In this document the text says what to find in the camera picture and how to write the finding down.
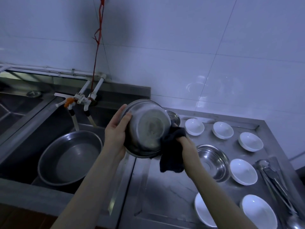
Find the small white ceramic bowl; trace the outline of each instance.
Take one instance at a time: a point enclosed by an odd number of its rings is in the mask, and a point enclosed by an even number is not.
[[[278,221],[272,208],[262,198],[248,194],[239,204],[258,229],[276,229]]]
[[[204,124],[197,119],[188,119],[185,122],[186,132],[193,136],[198,136],[204,131]]]
[[[220,139],[229,139],[234,134],[234,130],[232,129],[232,127],[227,123],[221,121],[213,124],[212,131],[215,136]]]
[[[202,200],[200,193],[198,193],[195,198],[195,211],[201,222],[208,225],[209,227],[217,227],[211,214],[209,213],[207,206]]]
[[[262,140],[253,133],[243,132],[238,138],[239,144],[250,152],[256,152],[264,147]]]
[[[235,181],[244,186],[257,182],[256,170],[250,163],[242,159],[234,159],[230,162],[230,173]]]

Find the dark rag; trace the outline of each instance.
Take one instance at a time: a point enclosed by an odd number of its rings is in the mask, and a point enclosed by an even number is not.
[[[186,136],[184,128],[171,127],[169,133],[161,138],[161,173],[167,170],[181,173],[184,170],[182,145],[176,140],[176,138],[182,136]]]

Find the red rope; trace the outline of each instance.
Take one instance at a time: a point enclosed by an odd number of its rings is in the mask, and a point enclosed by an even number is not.
[[[94,34],[94,40],[97,43],[97,47],[96,47],[94,67],[93,67],[93,75],[92,75],[92,82],[91,82],[90,97],[91,97],[91,93],[93,92],[93,82],[94,82],[94,73],[95,73],[97,52],[98,52],[98,48],[99,48],[99,45],[100,45],[100,42],[101,42],[101,38],[102,38],[102,21],[103,21],[103,14],[104,14],[104,6],[105,6],[105,0],[101,0],[101,3],[99,5],[99,9],[98,9],[99,28],[98,28],[98,30]]]

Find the floor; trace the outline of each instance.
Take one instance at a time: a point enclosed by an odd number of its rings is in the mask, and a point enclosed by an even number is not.
[[[0,204],[0,229],[49,229],[57,217]]]

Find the tile wall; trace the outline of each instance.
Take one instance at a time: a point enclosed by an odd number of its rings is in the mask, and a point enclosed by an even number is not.
[[[99,0],[0,0],[0,62],[92,71]],[[106,0],[97,71],[267,122],[305,166],[305,0]]]

